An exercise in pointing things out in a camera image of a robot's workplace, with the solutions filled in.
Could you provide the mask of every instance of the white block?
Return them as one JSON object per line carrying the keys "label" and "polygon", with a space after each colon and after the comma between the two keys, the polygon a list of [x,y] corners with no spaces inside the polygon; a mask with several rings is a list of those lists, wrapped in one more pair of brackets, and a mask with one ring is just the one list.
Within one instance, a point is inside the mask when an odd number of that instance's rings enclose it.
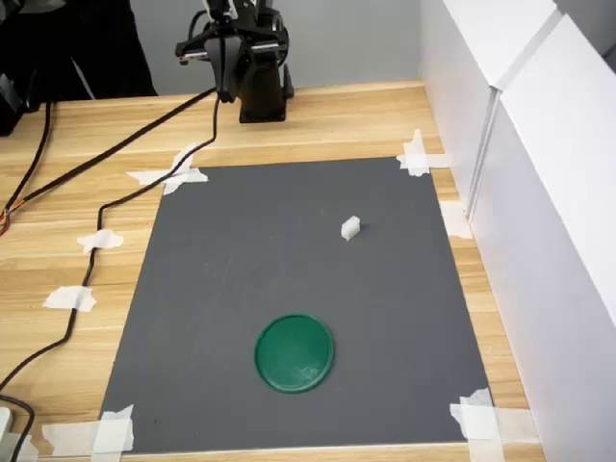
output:
{"label": "white block", "polygon": [[351,217],[343,223],[340,234],[347,241],[350,241],[359,233],[360,221],[358,217]]}

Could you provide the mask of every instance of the wooden tabletop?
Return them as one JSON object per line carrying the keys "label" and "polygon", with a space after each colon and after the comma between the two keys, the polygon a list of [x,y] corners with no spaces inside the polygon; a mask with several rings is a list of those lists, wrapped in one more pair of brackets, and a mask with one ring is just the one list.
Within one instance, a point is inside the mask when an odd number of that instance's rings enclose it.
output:
{"label": "wooden tabletop", "polygon": [[[186,99],[59,104],[53,112],[52,138],[26,192],[99,154]],[[138,187],[125,172],[169,168],[179,150],[209,139],[213,105],[213,98],[197,104],[99,166],[28,203],[14,216],[11,229],[0,238],[1,377],[63,336],[69,312],[42,308],[42,302],[60,286],[81,284],[88,256],[77,238],[95,232],[100,205]],[[24,116],[10,137],[0,139],[2,203],[32,161],[43,114]],[[421,82],[299,90],[289,103],[285,123],[241,125],[238,116],[239,104],[221,106],[218,140],[195,155],[194,166],[393,157],[403,152],[402,144],[416,128],[423,132],[428,153],[443,152]],[[449,170],[432,170],[432,175],[440,200],[458,200]],[[125,241],[120,248],[99,252],[90,284],[96,305],[91,313],[79,313],[68,344],[39,358],[4,391],[37,411],[32,434],[41,455],[52,449],[42,438],[43,424],[98,419],[161,193],[159,187],[106,214],[106,227]],[[450,243],[495,404],[527,408],[475,242],[450,238]],[[13,431],[25,423],[21,413],[17,416]],[[507,461],[544,460],[538,445],[507,445],[505,455]],[[148,457],[126,454],[123,458]],[[466,461],[469,453],[466,444],[443,444],[169,454],[158,459]]]}

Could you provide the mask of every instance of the green lid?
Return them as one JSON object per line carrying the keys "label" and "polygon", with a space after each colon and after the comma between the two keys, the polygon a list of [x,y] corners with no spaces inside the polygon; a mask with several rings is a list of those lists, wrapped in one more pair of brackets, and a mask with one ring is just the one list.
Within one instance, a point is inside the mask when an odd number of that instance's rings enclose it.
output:
{"label": "green lid", "polygon": [[287,315],[272,321],[254,348],[261,378],[277,392],[306,392],[321,383],[334,360],[334,341],[317,318]]}

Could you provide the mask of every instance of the black cable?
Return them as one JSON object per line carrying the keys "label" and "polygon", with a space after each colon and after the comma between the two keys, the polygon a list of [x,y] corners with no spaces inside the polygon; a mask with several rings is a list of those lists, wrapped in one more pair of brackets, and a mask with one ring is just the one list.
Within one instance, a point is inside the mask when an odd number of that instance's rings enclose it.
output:
{"label": "black cable", "polygon": [[[208,91],[206,91],[205,93],[210,94],[212,92],[214,92],[215,89],[210,89]],[[98,209],[98,217],[97,217],[97,221],[96,221],[96,230],[100,231],[103,228],[103,214],[105,212],[105,210],[107,209],[111,209],[114,208],[115,206],[124,204],[126,202],[128,202],[129,200],[132,200],[136,197],[139,197],[140,195],[147,193],[148,191],[156,188],[158,185],[160,185],[161,183],[163,183],[165,180],[167,180],[168,178],[170,178],[171,176],[173,176],[175,174],[175,172],[186,162],[186,160],[192,155],[194,154],[196,151],[204,148],[205,146],[207,146],[208,144],[213,143],[217,136],[218,136],[218,106],[220,104],[220,98],[217,98],[216,100],[216,104],[214,106],[214,114],[213,114],[213,135],[212,137],[199,144],[198,146],[194,147],[193,149],[191,149],[189,152],[187,152],[184,157],[182,157],[182,159],[180,159],[180,162],[178,162],[176,164],[176,166],[174,168],[172,168],[168,173],[166,173],[165,175],[161,176],[159,179],[157,179],[155,182],[139,189],[136,190],[135,192],[131,192],[128,195],[125,195],[124,197],[121,197],[120,199],[116,199],[112,202],[109,202],[107,204],[102,205],[99,209]],[[91,253],[90,253],[90,259],[89,259],[89,263],[88,263],[88,269],[86,270],[86,275],[84,276],[84,279],[82,281],[82,286],[87,287],[89,282],[90,282],[90,278],[92,275],[92,271],[94,270],[94,264],[96,263],[96,252],[97,252],[97,248],[93,248]],[[51,345],[46,346],[45,348],[40,349],[39,351],[31,354],[30,356],[28,356],[26,359],[24,359],[15,369],[13,369],[13,371],[11,373],[9,373],[9,375],[7,375],[7,377],[2,381],[2,383],[0,383],[0,391],[2,391],[7,384],[26,366],[28,366],[28,364],[30,364],[32,361],[34,361],[35,359],[37,359],[39,356],[41,356],[42,354],[46,353],[47,351],[58,347],[66,342],[68,342],[68,340],[70,339],[70,337],[72,336],[72,332],[73,332],[73,327],[75,325],[75,321],[77,319],[77,307],[73,307],[70,310],[70,316],[68,318],[68,324],[66,326],[66,332],[64,333],[64,336],[57,342],[54,342]],[[22,407],[23,409],[25,409],[28,414],[30,415],[30,418],[28,420],[28,424],[26,425],[26,427],[24,428],[23,432],[21,433],[19,440],[17,441],[17,444],[13,450],[13,457],[11,458],[11,462],[14,462],[17,460],[17,457],[19,456],[19,452],[21,451],[21,447],[23,445],[23,442],[26,439],[26,436],[28,435],[28,433],[30,432],[30,429],[32,428],[32,424],[34,422],[35,419],[35,411],[34,409],[32,409],[32,407],[30,407],[28,404],[26,404],[25,402],[21,402],[15,398],[10,398],[10,397],[4,397],[0,395],[0,399],[3,399],[5,401],[11,402],[13,404],[19,405],[20,407]]]}
{"label": "black cable", "polygon": [[49,190],[57,188],[58,186],[66,183],[68,180],[73,179],[74,177],[76,177],[77,175],[83,173],[84,171],[88,170],[89,168],[92,168],[92,167],[100,164],[104,160],[106,160],[106,159],[110,158],[111,156],[113,156],[114,154],[116,154],[117,151],[119,151],[120,149],[126,147],[128,144],[130,144],[134,140],[142,137],[143,135],[145,135],[146,133],[152,131],[153,129],[155,129],[159,125],[162,125],[163,123],[167,122],[172,117],[175,117],[178,114],[180,114],[181,112],[186,111],[190,106],[193,106],[194,104],[198,103],[202,99],[208,97],[214,91],[215,91],[215,89],[209,89],[209,90],[204,91],[204,92],[198,94],[197,96],[189,99],[185,103],[182,103],[181,105],[179,105],[177,108],[173,109],[172,111],[169,111],[168,113],[166,113],[165,115],[157,118],[153,122],[148,123],[147,125],[142,127],[140,130],[135,132],[133,135],[131,135],[127,139],[125,139],[125,140],[119,142],[118,144],[116,144],[114,147],[111,147],[111,148],[107,149],[105,152],[97,155],[96,157],[93,157],[90,160],[88,160],[88,161],[82,163],[81,165],[75,167],[74,169],[69,170],[67,173],[65,173],[64,175],[56,178],[52,182],[47,183],[42,188],[39,188],[36,191],[29,193],[28,195],[26,195],[23,198],[24,202],[28,202],[28,201],[34,199],[35,197],[40,196],[41,194],[47,193]]}
{"label": "black cable", "polygon": [[612,46],[610,46],[609,48],[607,48],[607,51],[605,53],[603,53],[601,55],[601,57],[604,60],[607,60],[609,58],[609,56],[614,53],[614,51],[616,51],[616,43],[614,43]]}
{"label": "black cable", "polygon": [[12,205],[15,203],[15,201],[21,194],[21,191],[26,186],[26,183],[28,183],[28,181],[30,180],[30,177],[33,175],[33,173],[37,169],[37,166],[39,165],[40,158],[42,157],[42,152],[45,149],[47,140],[49,139],[49,132],[51,129],[51,107],[52,105],[53,103],[51,101],[47,101],[47,105],[45,106],[45,126],[42,130],[42,137],[40,138],[40,143],[38,144],[37,153],[35,154],[35,158],[30,164],[30,168],[28,168],[28,171],[26,171],[26,174],[21,179],[19,186],[17,186],[17,189],[15,190],[15,192],[13,193],[13,195],[7,202],[7,205],[4,206],[4,210],[6,211],[9,211],[11,209]]}

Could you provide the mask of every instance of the white tape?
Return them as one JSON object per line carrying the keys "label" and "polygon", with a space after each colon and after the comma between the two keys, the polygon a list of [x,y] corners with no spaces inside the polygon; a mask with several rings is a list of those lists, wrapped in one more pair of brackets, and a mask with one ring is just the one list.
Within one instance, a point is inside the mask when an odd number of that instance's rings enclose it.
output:
{"label": "white tape", "polygon": [[[13,455],[13,451],[19,439],[17,433],[5,433],[4,437],[0,441],[0,460],[9,461]],[[32,436],[26,436],[26,439],[21,446],[19,452],[18,462],[37,462],[39,460],[39,450],[32,444]]]}
{"label": "white tape", "polygon": [[61,287],[52,292],[43,302],[44,308],[54,308],[59,310],[72,310],[89,313],[96,304],[92,297],[92,289],[83,286]]}
{"label": "white tape", "polygon": [[469,440],[473,462],[503,462],[503,443],[540,444],[531,412],[493,407],[488,389],[461,397],[449,411]]}
{"label": "white tape", "polygon": [[133,449],[133,406],[120,412],[105,412],[100,421],[54,423],[42,426],[42,434],[54,447],[53,456],[90,456],[91,460],[116,462]]}
{"label": "white tape", "polygon": [[101,229],[96,234],[77,238],[77,242],[84,247],[84,253],[90,253],[93,248],[115,248],[124,244],[124,237],[119,236],[110,229]]}
{"label": "white tape", "polygon": [[469,441],[469,455],[472,462],[505,462],[500,441]]}
{"label": "white tape", "polygon": [[504,442],[527,443],[538,445],[541,443],[532,413],[527,409],[501,409],[496,408],[497,421],[499,421],[500,438]]}
{"label": "white tape", "polygon": [[[140,185],[151,185],[160,177],[169,173],[180,160],[193,148],[196,147],[196,144],[191,144],[190,146],[185,147],[181,152],[179,152],[174,158],[173,163],[171,164],[171,168],[168,170],[152,170],[152,171],[127,171],[126,173],[133,178],[139,180]],[[201,170],[198,168],[191,168],[193,164],[193,155],[191,155],[185,162],[180,166],[177,171],[165,180],[163,183],[165,184],[165,189],[163,190],[163,194],[171,194],[175,192],[182,184],[184,183],[205,183],[208,181],[207,175],[201,173]]]}
{"label": "white tape", "polygon": [[415,130],[413,140],[404,144],[404,154],[397,156],[400,169],[408,170],[411,176],[422,176],[431,168],[449,168],[449,157],[445,154],[425,154],[422,131]]}
{"label": "white tape", "polygon": [[430,172],[430,165],[425,157],[424,139],[422,131],[415,130],[413,140],[404,144],[404,154],[397,156],[400,169],[408,170],[411,176],[422,176]]}
{"label": "white tape", "polygon": [[360,221],[358,217],[351,217],[345,221],[340,229],[340,235],[347,241],[353,239],[360,230]]}
{"label": "white tape", "polygon": [[440,201],[441,214],[445,222],[448,236],[457,236],[462,239],[472,239],[473,232],[471,226],[466,220],[464,206],[462,202],[457,201]]}

